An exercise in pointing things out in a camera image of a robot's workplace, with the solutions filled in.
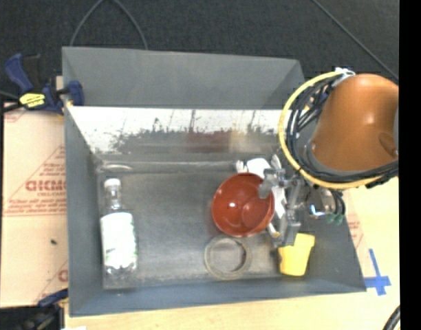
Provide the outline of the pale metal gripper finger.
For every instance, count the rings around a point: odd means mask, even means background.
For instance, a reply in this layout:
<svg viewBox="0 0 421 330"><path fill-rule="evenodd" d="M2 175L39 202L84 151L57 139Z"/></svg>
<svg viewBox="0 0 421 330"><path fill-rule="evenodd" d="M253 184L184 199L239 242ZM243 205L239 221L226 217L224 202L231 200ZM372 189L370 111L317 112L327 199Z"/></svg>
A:
<svg viewBox="0 0 421 330"><path fill-rule="evenodd" d="M285 247L294 245L296 235L301 227L301 222L296 218L283 216L281 219L275 217L272 225L279 233L278 237L272 237L274 247Z"/></svg>
<svg viewBox="0 0 421 330"><path fill-rule="evenodd" d="M258 189L260 199L267 198L274 187L284 187L286 183L284 168L266 168L263 174L264 178Z"/></svg>

